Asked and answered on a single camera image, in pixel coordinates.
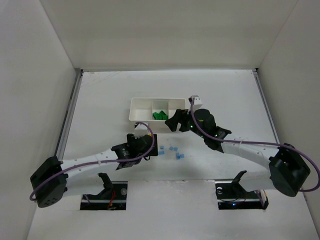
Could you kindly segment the left aluminium rail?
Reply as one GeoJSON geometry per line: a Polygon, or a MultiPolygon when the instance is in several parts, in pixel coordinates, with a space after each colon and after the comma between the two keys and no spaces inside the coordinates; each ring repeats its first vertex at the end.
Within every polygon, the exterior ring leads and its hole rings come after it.
{"type": "Polygon", "coordinates": [[[83,69],[81,68],[75,68],[74,70],[75,79],[73,82],[66,112],[63,118],[62,127],[58,136],[57,144],[53,153],[53,156],[57,157],[58,160],[62,160],[65,153],[84,73],[83,69]]]}

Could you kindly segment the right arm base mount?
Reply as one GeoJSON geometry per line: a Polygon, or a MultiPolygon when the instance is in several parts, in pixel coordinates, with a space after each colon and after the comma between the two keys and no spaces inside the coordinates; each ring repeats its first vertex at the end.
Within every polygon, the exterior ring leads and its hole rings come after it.
{"type": "Polygon", "coordinates": [[[269,199],[264,190],[246,191],[240,180],[246,171],[241,171],[232,180],[215,182],[215,194],[219,210],[266,210],[269,199]]]}

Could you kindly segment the small green lego brick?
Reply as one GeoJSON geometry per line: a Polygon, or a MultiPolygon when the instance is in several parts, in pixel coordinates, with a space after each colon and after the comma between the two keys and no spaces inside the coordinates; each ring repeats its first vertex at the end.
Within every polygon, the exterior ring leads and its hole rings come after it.
{"type": "Polygon", "coordinates": [[[153,112],[152,117],[157,121],[166,121],[169,119],[169,116],[163,110],[161,110],[160,112],[153,112]]]}

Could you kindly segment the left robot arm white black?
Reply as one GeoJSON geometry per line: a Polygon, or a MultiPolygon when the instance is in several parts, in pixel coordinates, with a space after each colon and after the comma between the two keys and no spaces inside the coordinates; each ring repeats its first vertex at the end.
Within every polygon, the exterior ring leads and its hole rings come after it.
{"type": "Polygon", "coordinates": [[[113,188],[108,174],[158,156],[157,138],[155,133],[141,137],[129,133],[125,143],[98,154],[69,160],[51,156],[31,175],[33,191],[29,199],[39,208],[47,208],[67,196],[106,196],[113,188]]]}

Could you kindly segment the right aluminium rail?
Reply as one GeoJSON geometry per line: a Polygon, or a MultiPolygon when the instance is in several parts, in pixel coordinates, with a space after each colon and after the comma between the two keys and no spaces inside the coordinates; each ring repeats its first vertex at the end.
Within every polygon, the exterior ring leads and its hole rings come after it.
{"type": "Polygon", "coordinates": [[[280,143],[280,139],[278,137],[278,134],[277,134],[277,131],[276,131],[276,128],[275,128],[275,124],[274,124],[274,121],[273,121],[273,118],[272,118],[272,115],[271,115],[271,112],[270,112],[270,109],[269,109],[269,106],[268,106],[268,103],[267,103],[263,88],[262,88],[262,85],[261,85],[261,81],[260,81],[260,78],[259,78],[258,70],[259,70],[258,68],[254,68],[254,69],[252,69],[252,73],[253,73],[256,85],[258,87],[259,94],[260,94],[260,97],[262,99],[262,102],[263,102],[263,105],[264,105],[264,108],[265,108],[265,111],[266,111],[266,114],[267,114],[267,117],[268,117],[268,121],[269,121],[269,124],[270,124],[271,129],[272,129],[273,136],[275,138],[276,143],[279,144],[280,143]]]}

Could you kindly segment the aluminium rail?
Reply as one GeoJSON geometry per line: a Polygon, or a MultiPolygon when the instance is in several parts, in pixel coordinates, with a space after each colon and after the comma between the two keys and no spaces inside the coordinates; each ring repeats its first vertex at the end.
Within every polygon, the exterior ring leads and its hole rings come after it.
{"type": "Polygon", "coordinates": [[[275,138],[276,143],[279,144],[280,143],[280,139],[278,137],[278,134],[277,134],[277,131],[276,131],[276,128],[275,128],[275,124],[274,124],[274,121],[273,121],[273,118],[272,118],[272,115],[271,115],[271,112],[270,112],[270,109],[269,109],[269,106],[268,106],[268,103],[267,103],[263,88],[262,88],[262,85],[261,85],[261,81],[260,81],[260,78],[259,78],[258,70],[259,70],[258,68],[254,68],[254,69],[252,69],[252,73],[253,73],[256,85],[258,87],[259,94],[260,94],[260,97],[262,99],[262,102],[263,102],[263,105],[264,105],[264,108],[265,108],[265,111],[266,111],[266,114],[267,114],[267,117],[268,117],[268,121],[269,121],[269,124],[270,124],[271,129],[272,129],[273,136],[275,138]]]}
{"type": "Polygon", "coordinates": [[[75,79],[73,82],[66,112],[63,118],[62,127],[58,136],[57,144],[53,153],[53,156],[57,157],[58,160],[62,160],[65,153],[84,73],[83,69],[81,68],[75,68],[74,70],[75,79]]]}

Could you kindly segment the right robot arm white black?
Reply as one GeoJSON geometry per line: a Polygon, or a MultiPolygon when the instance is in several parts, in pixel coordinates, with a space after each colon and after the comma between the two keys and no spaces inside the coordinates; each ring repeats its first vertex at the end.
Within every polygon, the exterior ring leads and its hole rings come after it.
{"type": "Polygon", "coordinates": [[[235,155],[262,166],[262,171],[242,170],[234,178],[235,184],[246,192],[275,189],[288,197],[295,197],[311,172],[292,145],[249,144],[230,130],[217,126],[214,116],[207,109],[195,112],[177,109],[165,124],[172,132],[195,133],[214,151],[235,155]]]}

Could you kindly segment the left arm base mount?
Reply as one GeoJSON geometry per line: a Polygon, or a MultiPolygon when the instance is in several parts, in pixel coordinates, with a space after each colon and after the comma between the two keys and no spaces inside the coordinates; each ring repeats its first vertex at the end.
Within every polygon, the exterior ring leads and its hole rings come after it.
{"type": "Polygon", "coordinates": [[[106,173],[99,173],[102,190],[81,197],[81,211],[124,211],[127,208],[127,181],[111,181],[106,173]]]}

